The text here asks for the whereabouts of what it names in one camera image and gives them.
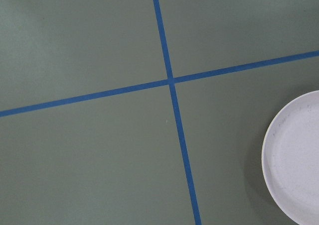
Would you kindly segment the light blue plate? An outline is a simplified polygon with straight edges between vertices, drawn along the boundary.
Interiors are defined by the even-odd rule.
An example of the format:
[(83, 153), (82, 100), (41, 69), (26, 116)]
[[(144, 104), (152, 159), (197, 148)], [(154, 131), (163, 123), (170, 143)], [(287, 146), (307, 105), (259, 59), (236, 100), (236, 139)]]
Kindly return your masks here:
[(266, 186), (299, 225), (319, 223), (319, 93), (303, 94), (271, 121), (261, 152)]

